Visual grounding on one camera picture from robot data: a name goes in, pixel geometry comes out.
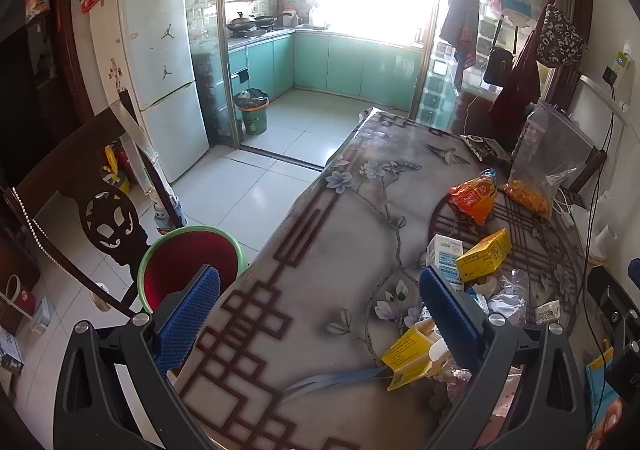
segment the white refrigerator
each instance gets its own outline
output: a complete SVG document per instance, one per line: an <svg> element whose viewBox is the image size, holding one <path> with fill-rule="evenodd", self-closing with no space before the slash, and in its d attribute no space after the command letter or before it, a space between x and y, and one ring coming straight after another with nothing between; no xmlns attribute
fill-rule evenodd
<svg viewBox="0 0 640 450"><path fill-rule="evenodd" d="M129 91L167 180L175 181L209 149L184 0L101 0L89 20L107 101Z"/></svg>

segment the snack bag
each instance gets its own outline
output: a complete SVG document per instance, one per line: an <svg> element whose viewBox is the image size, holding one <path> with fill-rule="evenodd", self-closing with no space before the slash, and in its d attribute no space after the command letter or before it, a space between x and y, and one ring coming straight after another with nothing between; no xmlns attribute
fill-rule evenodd
<svg viewBox="0 0 640 450"><path fill-rule="evenodd" d="M498 193L495 187L496 176L497 172L489 168L471 181L449 188L454 204L462 213L472 217L478 226L484 226L486 218L494 209Z"/></svg>

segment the refrigerator door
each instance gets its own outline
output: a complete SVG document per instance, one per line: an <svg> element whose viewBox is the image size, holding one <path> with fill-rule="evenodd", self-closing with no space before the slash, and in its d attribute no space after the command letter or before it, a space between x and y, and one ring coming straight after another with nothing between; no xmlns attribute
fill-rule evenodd
<svg viewBox="0 0 640 450"><path fill-rule="evenodd" d="M118 10L140 110L193 82L184 0L118 0Z"/></svg>
<svg viewBox="0 0 640 450"><path fill-rule="evenodd" d="M209 149L195 82L162 98L141 115L169 183Z"/></svg>

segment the storage box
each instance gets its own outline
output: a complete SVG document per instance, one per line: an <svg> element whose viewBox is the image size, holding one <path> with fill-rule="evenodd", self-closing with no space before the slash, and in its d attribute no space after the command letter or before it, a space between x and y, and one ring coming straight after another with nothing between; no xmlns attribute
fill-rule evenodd
<svg viewBox="0 0 640 450"><path fill-rule="evenodd" d="M435 322L430 318L417 322L382 355L382 361L394 372L386 390L395 390L440 372L450 353L435 327Z"/></svg>
<svg viewBox="0 0 640 450"><path fill-rule="evenodd" d="M511 239L504 228L485 237L456 260L462 282L493 273L511 250Z"/></svg>
<svg viewBox="0 0 640 450"><path fill-rule="evenodd" d="M22 357L18 350L15 337L0 327L0 367L10 373L20 376L22 372Z"/></svg>
<svg viewBox="0 0 640 450"><path fill-rule="evenodd" d="M462 291L462 281L458 274L456 259L462 255L462 241L444 235L435 235L427 247L427 266L435 266L447 278L451 287Z"/></svg>

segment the patterned bag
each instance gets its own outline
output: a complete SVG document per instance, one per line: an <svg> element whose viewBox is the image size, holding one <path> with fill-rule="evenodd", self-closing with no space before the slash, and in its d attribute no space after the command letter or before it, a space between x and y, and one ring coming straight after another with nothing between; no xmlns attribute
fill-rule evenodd
<svg viewBox="0 0 640 450"><path fill-rule="evenodd" d="M563 67L579 61L583 49L584 40L575 26L562 11L552 4L547 5L536 60L546 67Z"/></svg>

